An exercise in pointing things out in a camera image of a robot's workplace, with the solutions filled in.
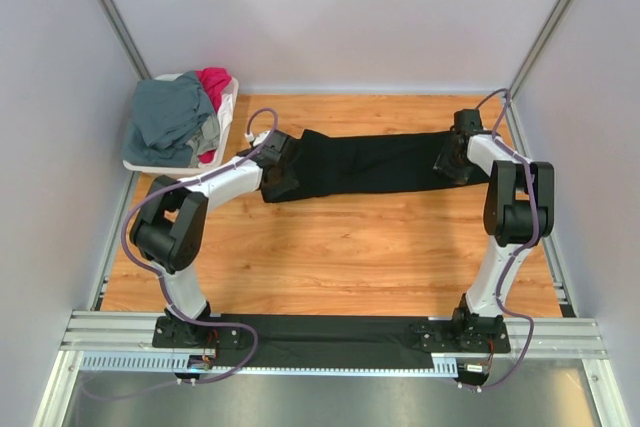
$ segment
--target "metal frame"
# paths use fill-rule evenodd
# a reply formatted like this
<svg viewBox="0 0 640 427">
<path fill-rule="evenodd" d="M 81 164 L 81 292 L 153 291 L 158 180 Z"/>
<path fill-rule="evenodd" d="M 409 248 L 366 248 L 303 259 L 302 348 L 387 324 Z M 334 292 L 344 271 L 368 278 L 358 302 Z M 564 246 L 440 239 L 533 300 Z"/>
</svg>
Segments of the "metal frame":
<svg viewBox="0 0 640 427">
<path fill-rule="evenodd" d="M 548 19 L 542 27 L 539 35 L 533 43 L 529 53 L 518 70 L 512 84 L 513 96 L 517 96 L 526 77 L 542 50 L 552 37 L 558 24 L 561 22 L 572 0 L 558 0 L 552 9 Z M 127 53 L 131 64 L 140 78 L 150 78 L 150 72 L 144 59 L 138 51 L 135 42 L 129 33 L 122 17 L 113 0 L 98 0 L 106 17 L 111 23 L 116 35 Z M 517 112 L 507 114 L 507 121 L 512 133 L 516 148 L 527 154 L 526 141 L 522 135 Z M 99 309 L 100 298 L 104 292 L 108 275 L 113 263 L 113 257 L 117 250 L 118 228 L 127 211 L 127 206 L 135 188 L 135 176 L 129 180 L 129 184 L 122 196 L 119 212 L 113 224 L 112 235 L 105 248 L 103 256 L 103 273 L 96 284 L 93 297 L 93 308 Z M 565 292 L 565 281 L 562 273 L 562 262 L 556 248 L 553 234 L 543 241 L 547 260 L 554 279 L 554 285 L 560 303 L 570 305 L 571 296 Z M 60 352 L 51 373 L 40 409 L 34 425 L 38 427 L 59 427 L 64 420 L 67 407 L 71 400 L 73 386 L 76 382 L 79 370 L 84 370 L 90 365 L 89 358 L 93 359 L 121 359 L 123 356 L 130 359 L 142 359 L 143 362 L 134 362 L 136 369 L 145 371 L 148 363 L 145 359 L 162 359 L 169 356 L 184 356 L 194 353 L 194 350 L 181 349 L 165 351 L 163 349 L 151 350 L 151 338 L 155 326 L 155 320 L 160 314 L 156 313 L 107 313 L 78 311 L 71 315 L 69 325 L 62 340 Z M 596 405 L 600 421 L 603 425 L 627 426 L 630 425 L 627 418 L 620 393 L 618 391 L 611 365 L 607 357 L 598 327 L 592 319 L 561 318 L 561 319 L 535 319 L 536 327 L 534 338 L 527 354 L 534 359 L 581 359 L 586 373 L 587 382 Z M 512 357 L 521 352 L 522 344 L 528 333 L 528 324 L 519 319 L 506 319 L 507 329 L 512 342 L 511 354 L 500 354 L 498 357 Z M 433 354 L 435 359 L 450 361 L 473 356 L 472 354 L 441 353 Z M 131 362 L 118 363 L 114 360 L 115 369 L 128 369 L 132 371 Z M 155 368 L 165 369 L 171 372 L 171 362 L 155 364 Z M 259 373 L 270 374 L 311 374 L 320 372 L 303 372 L 300 370 L 287 370 Z M 342 372 L 345 375 L 394 375 L 393 372 Z M 407 372 L 397 375 L 410 375 Z"/>
</svg>

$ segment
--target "folded black fabric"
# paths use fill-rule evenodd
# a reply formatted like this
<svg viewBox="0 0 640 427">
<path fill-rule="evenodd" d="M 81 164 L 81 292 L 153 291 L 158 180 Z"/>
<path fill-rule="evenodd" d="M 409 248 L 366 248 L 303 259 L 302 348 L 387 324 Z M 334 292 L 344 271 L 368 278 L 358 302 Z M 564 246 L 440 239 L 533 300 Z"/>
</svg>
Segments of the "folded black fabric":
<svg viewBox="0 0 640 427">
<path fill-rule="evenodd" d="M 305 130 L 293 161 L 299 187 L 265 202 L 324 197 L 333 194 L 383 194 L 457 187 L 433 170 L 449 131 L 426 134 L 327 137 Z M 480 168 L 467 185 L 487 182 Z"/>
</svg>

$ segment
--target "laundry basket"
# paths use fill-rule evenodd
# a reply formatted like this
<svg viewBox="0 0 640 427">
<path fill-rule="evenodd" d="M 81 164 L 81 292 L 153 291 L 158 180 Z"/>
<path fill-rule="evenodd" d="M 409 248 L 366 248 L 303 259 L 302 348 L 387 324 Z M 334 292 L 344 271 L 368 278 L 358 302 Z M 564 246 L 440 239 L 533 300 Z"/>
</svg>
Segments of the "laundry basket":
<svg viewBox="0 0 640 427">
<path fill-rule="evenodd" d="M 165 74 L 156 77 L 156 80 L 175 80 L 182 74 Z M 231 130 L 231 122 L 233 121 L 233 112 L 236 107 L 236 99 L 238 98 L 238 81 L 231 78 L 229 85 L 222 91 L 222 104 L 218 110 L 218 122 L 220 122 L 220 144 L 216 149 L 213 160 L 208 164 L 200 163 L 198 167 L 157 167 L 150 165 L 134 165 L 126 160 L 122 163 L 124 166 L 134 172 L 144 172 L 151 175 L 168 175 L 174 178 L 188 177 L 191 175 L 203 174 L 222 164 L 224 151 L 229 139 L 229 131 Z"/>
</svg>

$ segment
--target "wood surface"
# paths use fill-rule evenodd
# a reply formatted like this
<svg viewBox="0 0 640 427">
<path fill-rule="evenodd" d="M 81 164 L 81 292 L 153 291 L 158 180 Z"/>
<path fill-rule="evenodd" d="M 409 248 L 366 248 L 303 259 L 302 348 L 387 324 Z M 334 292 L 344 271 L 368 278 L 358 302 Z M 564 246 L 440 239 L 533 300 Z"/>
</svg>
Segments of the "wood surface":
<svg viewBox="0 0 640 427">
<path fill-rule="evenodd" d="M 247 119 L 260 107 L 279 128 L 331 136 L 446 130 L 476 96 L 240 96 L 226 157 L 247 147 Z M 500 104 L 482 108 L 485 126 Z M 271 119 L 260 116 L 254 131 Z M 509 142 L 506 125 L 501 128 Z M 135 199 L 150 178 L 140 178 Z M 212 309 L 228 313 L 450 315 L 473 282 L 487 246 L 486 185 L 434 192 L 350 194 L 265 204 L 258 192 L 209 214 L 197 273 Z M 541 246 L 523 264 L 507 305 L 537 317 L 560 310 Z M 153 275 L 120 250 L 103 310 L 160 311 Z"/>
</svg>

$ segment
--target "purple cable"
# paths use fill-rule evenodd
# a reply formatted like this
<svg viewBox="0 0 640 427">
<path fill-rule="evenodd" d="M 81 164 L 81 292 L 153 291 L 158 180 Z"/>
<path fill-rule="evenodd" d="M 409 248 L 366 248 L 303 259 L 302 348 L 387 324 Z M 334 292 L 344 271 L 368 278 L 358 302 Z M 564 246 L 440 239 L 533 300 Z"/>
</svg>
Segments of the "purple cable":
<svg viewBox="0 0 640 427">
<path fill-rule="evenodd" d="M 507 263 L 505 264 L 504 269 L 502 269 L 502 273 L 498 278 L 495 295 L 496 295 L 496 303 L 498 304 L 498 308 L 502 312 L 512 317 L 525 319 L 527 322 L 529 322 L 529 332 L 527 334 L 527 338 L 524 342 L 524 345 L 522 346 L 522 351 L 520 352 L 518 359 L 516 360 L 515 364 L 513 364 L 509 372 L 507 372 L 500 380 L 497 380 L 492 384 L 483 386 L 482 390 L 492 390 L 497 387 L 500 387 L 509 378 L 511 378 L 511 376 L 518 370 L 518 368 L 524 361 L 524 357 L 527 354 L 527 351 L 529 350 L 531 341 L 533 340 L 533 330 L 534 330 L 533 318 L 529 315 L 513 312 L 512 310 L 507 309 L 503 304 L 502 300 L 500 299 L 500 294 L 502 291 L 502 286 L 504 285 L 504 281 L 507 278 L 509 271 L 513 267 L 513 264 L 517 256 L 520 255 L 520 253 L 523 250 L 533 247 L 538 241 L 540 236 L 540 226 L 538 225 L 538 209 L 537 209 L 536 199 L 535 199 L 534 190 L 533 190 L 533 175 L 531 174 L 531 165 L 529 165 L 529 162 L 527 161 L 527 159 L 522 157 L 520 154 L 515 152 L 511 147 L 509 147 L 504 142 L 502 142 L 502 140 L 500 140 L 498 135 L 498 127 L 500 126 L 502 119 L 504 119 L 504 116 L 507 113 L 507 109 L 511 108 L 511 91 L 507 88 L 502 88 L 502 89 L 498 89 L 491 92 L 484 99 L 482 99 L 482 101 L 480 101 L 476 109 L 479 109 L 482 106 L 482 104 L 484 104 L 487 100 L 489 100 L 491 97 L 500 93 L 504 93 L 504 105 L 502 107 L 502 111 L 500 112 L 500 115 L 498 116 L 498 119 L 496 120 L 496 123 L 493 125 L 493 129 L 491 130 L 491 137 L 493 138 L 493 141 L 495 142 L 495 144 L 498 147 L 500 147 L 500 149 L 502 149 L 502 151 L 512 156 L 514 159 L 516 159 L 518 162 L 520 162 L 524 166 L 524 176 L 527 184 L 527 191 L 529 192 L 529 205 L 531 207 L 531 218 L 533 221 L 533 233 L 531 235 L 531 239 L 529 239 L 529 241 L 526 244 L 521 245 L 520 247 L 516 248 L 511 254 L 509 254 L 509 259 L 507 260 Z"/>
<path fill-rule="evenodd" d="M 150 264 L 147 264 L 147 263 L 141 261 L 131 251 L 131 248 L 129 247 L 129 243 L 127 242 L 127 228 L 129 227 L 129 224 L 131 223 L 131 220 L 133 219 L 133 216 L 136 214 L 136 212 L 138 212 L 147 202 L 149 202 L 149 201 L 151 201 L 151 200 L 153 200 L 153 199 L 155 199 L 155 198 L 157 198 L 157 197 L 159 197 L 161 195 L 164 195 L 167 192 L 171 192 L 173 190 L 180 189 L 182 187 L 191 187 L 191 186 L 197 185 L 197 184 L 199 184 L 201 182 L 205 182 L 207 180 L 213 179 L 214 177 L 217 177 L 218 175 L 223 174 L 224 172 L 228 172 L 228 171 L 230 171 L 232 169 L 235 169 L 236 167 L 244 164 L 248 160 L 251 160 L 253 157 L 258 155 L 260 153 L 260 151 L 262 150 L 262 148 L 265 145 L 268 144 L 269 140 L 273 137 L 273 133 L 278 128 L 278 113 L 274 109 L 271 109 L 269 107 L 265 107 L 265 108 L 262 108 L 262 109 L 259 109 L 259 110 L 255 111 L 253 113 L 253 115 L 249 118 L 249 122 L 247 122 L 247 134 L 251 133 L 251 124 L 253 123 L 254 119 L 258 115 L 263 113 L 263 112 L 269 112 L 269 113 L 271 113 L 273 115 L 273 124 L 271 125 L 271 129 L 269 130 L 269 133 L 264 138 L 264 140 L 260 144 L 258 144 L 257 147 L 255 147 L 253 150 L 251 150 L 251 152 L 249 152 L 249 154 L 247 154 L 246 157 L 243 157 L 242 159 L 240 159 L 235 164 L 228 164 L 228 165 L 225 165 L 224 167 L 222 167 L 220 169 L 217 169 L 217 170 L 214 170 L 214 171 L 209 172 L 207 174 L 204 174 L 202 177 L 198 177 L 198 178 L 195 178 L 195 179 L 192 179 L 192 180 L 188 180 L 188 181 L 178 182 L 176 184 L 169 185 L 167 187 L 164 187 L 164 188 L 162 188 L 160 190 L 157 190 L 157 191 L 149 194 L 147 197 L 145 197 L 140 202 L 138 202 L 129 211 L 129 213 L 127 213 L 126 217 L 124 218 L 124 222 L 122 223 L 122 229 L 120 230 L 120 243 L 122 244 L 122 250 L 124 251 L 125 255 L 129 258 L 129 260 L 131 260 L 131 262 L 136 264 L 138 267 L 142 267 L 143 269 L 148 270 L 149 272 L 152 272 L 152 273 L 154 273 L 155 275 L 158 276 L 158 280 L 160 282 L 160 289 L 162 290 L 162 295 L 164 296 L 164 298 L 165 298 L 167 304 L 169 305 L 169 307 L 171 308 L 171 311 L 179 319 L 181 319 L 181 320 L 183 320 L 185 322 L 189 322 L 190 324 L 198 325 L 198 326 L 202 326 L 202 327 L 243 329 L 243 330 L 246 330 L 246 331 L 250 332 L 252 337 L 253 337 L 253 344 L 251 345 L 251 350 L 245 356 L 245 358 L 242 359 L 242 361 L 239 362 L 235 367 L 232 367 L 227 372 L 224 372 L 224 373 L 222 373 L 220 375 L 216 375 L 214 377 L 208 377 L 208 378 L 205 378 L 205 379 L 196 380 L 195 381 L 196 384 L 211 384 L 213 382 L 218 382 L 220 380 L 227 379 L 227 378 L 231 377 L 233 374 L 235 374 L 236 372 L 238 372 L 240 369 L 242 369 L 245 365 L 247 365 L 247 363 L 249 363 L 249 361 L 253 358 L 253 356 L 256 353 L 256 350 L 258 349 L 258 332 L 256 332 L 256 330 L 253 327 L 251 327 L 250 325 L 239 323 L 239 322 L 208 322 L 208 321 L 192 319 L 188 315 L 186 315 L 184 312 L 182 312 L 180 309 L 178 309 L 176 307 L 175 303 L 173 302 L 173 299 L 169 295 L 169 292 L 167 290 L 166 282 L 165 282 L 165 279 L 164 279 L 162 271 L 159 270 L 159 269 L 156 269 L 154 266 L 152 266 Z M 138 397 L 140 395 L 146 395 L 146 394 L 149 394 L 151 392 L 155 392 L 156 390 L 164 389 L 165 387 L 170 387 L 170 386 L 173 386 L 173 385 L 177 385 L 176 381 L 165 382 L 165 383 L 162 383 L 162 384 L 154 385 L 152 387 L 149 387 L 147 389 L 141 390 L 139 392 L 134 392 L 132 394 L 125 394 L 125 395 L 118 395 L 118 396 L 114 396 L 114 397 L 102 397 L 102 396 L 99 396 L 99 395 L 92 394 L 91 392 L 87 391 L 87 389 L 85 388 L 84 384 L 82 384 L 80 388 L 82 390 L 82 393 L 84 395 L 86 395 L 87 397 L 89 397 L 90 399 L 103 401 L 103 402 L 110 402 L 110 401 L 117 401 L 117 400 L 132 399 L 134 397 Z M 184 384 L 181 384 L 181 385 L 191 385 L 191 384 L 190 383 L 184 383 Z"/>
</svg>

